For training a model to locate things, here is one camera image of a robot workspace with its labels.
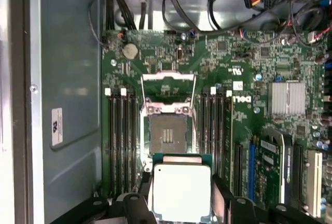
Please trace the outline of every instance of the ul logo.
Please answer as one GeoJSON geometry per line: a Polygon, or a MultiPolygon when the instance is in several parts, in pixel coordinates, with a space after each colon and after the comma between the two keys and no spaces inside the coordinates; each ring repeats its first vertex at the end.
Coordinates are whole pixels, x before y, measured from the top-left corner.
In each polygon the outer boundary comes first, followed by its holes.
{"type": "Polygon", "coordinates": [[[58,130],[58,122],[54,121],[53,122],[53,133],[55,133],[58,130]]]}

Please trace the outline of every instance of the blue pcie slot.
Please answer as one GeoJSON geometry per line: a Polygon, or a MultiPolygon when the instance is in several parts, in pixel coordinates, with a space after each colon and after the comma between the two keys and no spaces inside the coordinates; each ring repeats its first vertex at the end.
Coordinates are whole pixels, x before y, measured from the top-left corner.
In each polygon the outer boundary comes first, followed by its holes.
{"type": "Polygon", "coordinates": [[[254,199],[254,186],[255,186],[255,153],[256,146],[250,144],[249,146],[249,165],[248,165],[248,198],[254,199]]]}

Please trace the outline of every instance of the motherboard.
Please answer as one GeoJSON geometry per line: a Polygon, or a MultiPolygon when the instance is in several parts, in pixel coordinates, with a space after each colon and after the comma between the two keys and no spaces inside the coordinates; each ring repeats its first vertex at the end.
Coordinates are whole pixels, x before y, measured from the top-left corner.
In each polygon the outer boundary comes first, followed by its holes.
{"type": "MultiPolygon", "coordinates": [[[[274,34],[246,35],[255,42],[274,34]]],[[[234,32],[111,31],[105,38],[105,196],[135,189],[155,153],[207,153],[234,195],[263,209],[285,203],[324,217],[332,203],[326,44],[289,45],[284,34],[254,45],[234,32]]]]}

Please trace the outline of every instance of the yellow cable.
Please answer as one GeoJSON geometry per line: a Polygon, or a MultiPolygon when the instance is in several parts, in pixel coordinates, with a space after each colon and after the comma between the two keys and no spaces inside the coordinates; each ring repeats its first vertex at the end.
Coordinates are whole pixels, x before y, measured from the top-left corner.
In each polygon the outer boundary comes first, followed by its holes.
{"type": "Polygon", "coordinates": [[[255,6],[255,5],[257,5],[258,3],[260,3],[260,0],[256,0],[256,1],[254,1],[251,5],[252,5],[252,6],[255,6]]]}

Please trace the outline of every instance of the white sticker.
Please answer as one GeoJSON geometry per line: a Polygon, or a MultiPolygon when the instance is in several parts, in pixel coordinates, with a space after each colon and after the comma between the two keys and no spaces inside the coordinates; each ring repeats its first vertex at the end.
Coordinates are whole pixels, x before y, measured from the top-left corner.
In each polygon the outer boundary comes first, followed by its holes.
{"type": "Polygon", "coordinates": [[[243,91],[243,81],[233,81],[233,91],[243,91]]]}
{"type": "Polygon", "coordinates": [[[52,146],[63,142],[62,108],[52,109],[52,146]]]}
{"type": "Polygon", "coordinates": [[[263,141],[263,140],[260,141],[260,145],[261,145],[263,148],[265,148],[265,149],[267,149],[267,150],[269,150],[269,151],[272,151],[273,153],[276,153],[276,147],[275,147],[275,145],[270,144],[270,143],[268,143],[268,142],[265,142],[265,141],[263,141]]]}
{"type": "Polygon", "coordinates": [[[264,155],[264,160],[267,161],[268,163],[274,165],[274,163],[273,163],[273,159],[272,159],[272,158],[270,158],[270,157],[264,155]]]}

